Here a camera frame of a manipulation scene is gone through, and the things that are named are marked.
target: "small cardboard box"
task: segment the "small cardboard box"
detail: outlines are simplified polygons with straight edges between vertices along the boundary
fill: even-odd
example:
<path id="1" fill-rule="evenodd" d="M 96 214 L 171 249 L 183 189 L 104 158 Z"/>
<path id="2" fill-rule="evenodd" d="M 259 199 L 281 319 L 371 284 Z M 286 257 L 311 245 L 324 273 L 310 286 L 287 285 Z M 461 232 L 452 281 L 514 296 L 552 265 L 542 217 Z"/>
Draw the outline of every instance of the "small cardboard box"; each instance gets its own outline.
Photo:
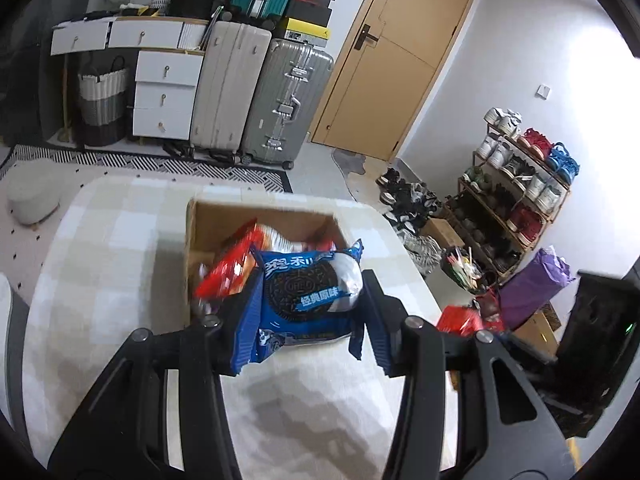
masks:
<path id="1" fill-rule="evenodd" d="M 291 242 L 330 238 L 338 249 L 347 243 L 331 215 L 303 210 L 284 210 L 248 204 L 219 204 L 194 198 L 187 206 L 184 250 L 184 323 L 191 322 L 190 299 L 200 264 L 212 266 L 229 238 L 245 223 L 257 219 Z"/>
<path id="2" fill-rule="evenodd" d="M 537 311 L 514 334 L 532 345 L 536 350 L 552 356 L 556 355 L 558 342 L 556 341 L 556 336 L 554 336 L 554 331 L 551 330 L 551 326 L 542 312 Z"/>
<path id="3" fill-rule="evenodd" d="M 464 247 L 462 238 L 453 230 L 453 227 L 442 218 L 431 218 L 420 231 L 422 236 L 430 236 L 437 241 L 441 249 L 448 247 Z"/>

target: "door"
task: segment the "door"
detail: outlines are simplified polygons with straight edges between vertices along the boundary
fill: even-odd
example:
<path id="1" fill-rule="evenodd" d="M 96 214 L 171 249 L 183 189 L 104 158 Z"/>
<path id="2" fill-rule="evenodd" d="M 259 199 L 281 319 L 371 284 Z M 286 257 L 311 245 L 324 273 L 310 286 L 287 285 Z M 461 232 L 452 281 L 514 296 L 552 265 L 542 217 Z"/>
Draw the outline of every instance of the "door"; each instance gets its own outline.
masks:
<path id="1" fill-rule="evenodd" d="M 314 141 L 388 160 L 426 99 L 470 0 L 373 0 Z"/>

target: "screw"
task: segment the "screw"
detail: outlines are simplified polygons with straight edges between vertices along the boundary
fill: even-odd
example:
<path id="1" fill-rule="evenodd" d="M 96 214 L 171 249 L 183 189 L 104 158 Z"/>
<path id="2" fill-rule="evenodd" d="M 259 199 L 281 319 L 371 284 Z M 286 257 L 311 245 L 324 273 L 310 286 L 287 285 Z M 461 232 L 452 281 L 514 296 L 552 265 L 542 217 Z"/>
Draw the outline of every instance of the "screw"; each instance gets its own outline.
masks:
<path id="1" fill-rule="evenodd" d="M 404 319 L 404 324 L 409 328 L 419 329 L 424 326 L 425 321 L 420 316 L 408 316 Z"/>
<path id="2" fill-rule="evenodd" d="M 494 341 L 494 335 L 488 330 L 478 330 L 476 332 L 476 339 L 481 343 L 491 343 Z"/>
<path id="3" fill-rule="evenodd" d="M 143 341 L 146 341 L 150 335 L 151 332 L 146 328 L 137 328 L 131 333 L 131 338 L 136 343 L 142 343 Z"/>
<path id="4" fill-rule="evenodd" d="M 207 328 L 215 328 L 217 326 L 220 326 L 221 324 L 222 321 L 220 321 L 220 318 L 215 314 L 207 314 L 202 319 L 202 325 L 206 326 Z"/>

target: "red sneaker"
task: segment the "red sneaker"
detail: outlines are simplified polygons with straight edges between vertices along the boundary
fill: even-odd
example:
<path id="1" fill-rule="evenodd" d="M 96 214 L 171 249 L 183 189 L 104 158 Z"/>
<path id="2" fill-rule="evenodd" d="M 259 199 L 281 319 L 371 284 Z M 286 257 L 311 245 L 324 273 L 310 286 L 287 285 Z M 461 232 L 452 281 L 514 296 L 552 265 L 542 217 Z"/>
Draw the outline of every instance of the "red sneaker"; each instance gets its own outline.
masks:
<path id="1" fill-rule="evenodd" d="M 545 160 L 548 157 L 549 153 L 551 153 L 552 148 L 553 145 L 546 139 L 543 134 L 537 134 L 536 139 L 531 145 L 531 152 L 539 159 Z"/>
<path id="2" fill-rule="evenodd" d="M 529 128 L 520 137 L 518 137 L 518 144 L 523 145 L 525 148 L 530 148 L 539 135 L 540 132 L 537 132 L 533 128 Z"/>
<path id="3" fill-rule="evenodd" d="M 518 233 L 518 239 L 525 245 L 531 245 L 542 231 L 542 218 L 528 208 L 522 213 L 522 218 L 524 225 Z"/>
<path id="4" fill-rule="evenodd" d="M 518 204 L 516 209 L 513 210 L 511 216 L 507 220 L 507 227 L 514 233 L 524 227 L 524 220 L 526 215 L 526 208 L 522 204 Z"/>

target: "door frame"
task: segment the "door frame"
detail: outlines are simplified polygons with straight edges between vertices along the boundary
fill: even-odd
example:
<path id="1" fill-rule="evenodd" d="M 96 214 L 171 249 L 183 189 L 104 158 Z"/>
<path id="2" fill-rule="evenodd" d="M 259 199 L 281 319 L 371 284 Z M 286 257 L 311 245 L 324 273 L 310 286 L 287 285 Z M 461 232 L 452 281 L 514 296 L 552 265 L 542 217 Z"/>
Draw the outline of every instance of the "door frame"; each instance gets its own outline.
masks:
<path id="1" fill-rule="evenodd" d="M 462 12 L 462 16 L 460 17 L 460 20 L 456 25 L 456 30 L 453 33 L 449 41 L 449 44 L 447 45 L 447 49 L 445 50 L 438 67 L 436 68 L 436 72 L 433 74 L 433 77 L 431 78 L 431 82 L 429 83 L 429 86 L 427 87 L 422 98 L 420 99 L 420 103 L 414 110 L 414 114 L 412 115 L 411 120 L 408 122 L 407 127 L 405 128 L 404 132 L 402 132 L 402 135 L 398 139 L 398 143 L 396 144 L 393 152 L 389 156 L 388 158 L 389 161 L 392 161 L 395 158 L 395 156 L 398 154 L 398 151 L 402 147 L 402 143 L 404 142 L 404 140 L 406 139 L 406 136 L 408 135 L 409 131 L 414 125 L 414 122 L 418 117 L 420 110 L 422 110 L 422 106 L 424 105 L 425 101 L 427 100 L 427 97 L 429 96 L 429 94 L 431 93 L 431 90 L 433 89 L 433 86 L 435 85 L 437 79 L 439 78 L 440 72 L 442 71 L 444 64 L 447 62 L 447 59 L 449 58 L 451 49 L 453 49 L 453 46 L 456 43 L 456 40 L 458 39 L 460 31 L 463 28 L 463 24 L 465 23 L 466 17 L 469 14 L 469 10 L 471 10 L 473 2 L 474 0 L 468 0 L 468 2 L 466 3 L 465 10 Z M 364 20 L 367 16 L 367 13 L 369 12 L 369 9 L 372 3 L 373 3 L 373 0 L 362 1 L 362 4 L 360 5 L 360 9 L 358 10 L 356 17 L 353 20 L 353 23 L 351 24 L 349 33 L 347 34 L 347 37 L 345 38 L 344 43 L 342 44 L 340 54 L 338 54 L 338 59 L 334 63 L 334 70 L 331 74 L 331 77 L 329 78 L 329 82 L 327 83 L 324 89 L 324 93 L 322 94 L 322 97 L 320 99 L 320 104 L 318 105 L 318 109 L 314 114 L 314 118 L 311 121 L 311 125 L 309 126 L 309 131 L 311 132 L 310 140 L 312 142 L 318 142 L 319 144 L 324 144 L 326 138 L 329 135 L 329 133 L 326 131 L 321 132 L 318 130 L 320 119 L 324 114 L 324 110 L 326 109 L 329 99 L 331 98 L 331 94 L 334 92 L 335 85 L 338 82 L 338 78 L 342 74 L 342 69 L 345 63 L 347 62 L 347 58 L 349 57 L 351 49 L 353 48 L 353 44 L 356 41 L 357 35 L 360 33 L 360 29 L 364 24 Z"/>

